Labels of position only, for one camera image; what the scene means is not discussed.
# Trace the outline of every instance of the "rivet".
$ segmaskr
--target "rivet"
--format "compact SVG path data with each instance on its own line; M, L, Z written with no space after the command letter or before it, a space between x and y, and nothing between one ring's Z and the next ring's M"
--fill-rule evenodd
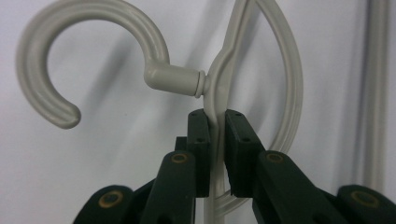
M281 155L275 153L269 153L265 157L268 161L280 163L283 161L283 157Z
M174 163L183 163L187 161L187 155L178 153L172 156L172 162Z
M123 194L119 190L112 190L99 199L99 206L110 208L122 202Z
M364 191L355 190L350 193L350 196L353 200L355 200L355 202L360 203L364 206L372 208L377 208L379 206L379 200L375 196Z

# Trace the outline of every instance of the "hanger hook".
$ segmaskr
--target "hanger hook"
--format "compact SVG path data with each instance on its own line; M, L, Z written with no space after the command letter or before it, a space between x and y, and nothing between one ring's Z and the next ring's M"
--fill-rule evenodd
M29 23L17 52L17 73L25 97L54 125L69 129L80 121L78 108L65 100L50 82L50 46L67 27L87 20L112 21L137 39L145 58L145 81L153 89L196 95L205 74L169 64L159 29L138 8L118 0L66 0L46 7Z

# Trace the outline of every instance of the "white background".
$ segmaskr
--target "white background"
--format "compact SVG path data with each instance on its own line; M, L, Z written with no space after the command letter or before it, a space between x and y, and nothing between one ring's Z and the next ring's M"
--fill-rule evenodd
M97 190L137 189L155 177L187 115L202 99L155 91L143 80L143 55L132 35L105 21L77 24L55 41L49 73L76 104L81 123L61 130L24 99L15 52L30 19L53 1L0 3L0 223L72 223ZM207 72L219 52L233 1L128 1L159 27L171 64ZM365 1L278 1L290 23L304 71L304 106L290 156L320 188L336 193L360 183L361 69ZM396 201L396 4L389 23L389 107L386 182ZM244 113L269 147L284 104L283 63L258 9L247 29L230 108ZM256 223L251 203L227 223ZM202 223L201 201L197 221Z

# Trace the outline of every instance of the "curved hook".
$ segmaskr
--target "curved hook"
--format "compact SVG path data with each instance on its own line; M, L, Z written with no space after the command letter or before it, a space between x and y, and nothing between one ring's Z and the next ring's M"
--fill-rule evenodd
M78 108L65 100L50 82L47 58L59 33L86 20L112 21L134 35L143 50L145 81L151 88L187 95L202 94L205 74L170 65L163 36L138 8L116 0L57 1L30 22L17 53L17 73L24 95L51 123L69 129L80 121Z

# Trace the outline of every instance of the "plastic hanger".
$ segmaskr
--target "plastic hanger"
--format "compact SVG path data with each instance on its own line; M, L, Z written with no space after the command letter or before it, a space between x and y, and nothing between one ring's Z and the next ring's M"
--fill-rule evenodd
M78 125L78 108L65 100L50 82L47 58L50 46L65 28L80 21L104 20L127 29L145 57L145 81L153 89L199 98L209 117L212 149L210 196L205 199L205 223L224 223L224 215L246 200L224 189L224 112L233 78L234 63L244 36L250 10L257 4L270 23L282 53L286 71L286 104L270 150L288 152L296 133L303 100L300 57L291 29L275 0L236 1L224 44L207 76L169 63L168 50L159 29L138 8L120 0L63 0L41 11L26 28L17 54L21 88L35 110L54 125L69 129Z

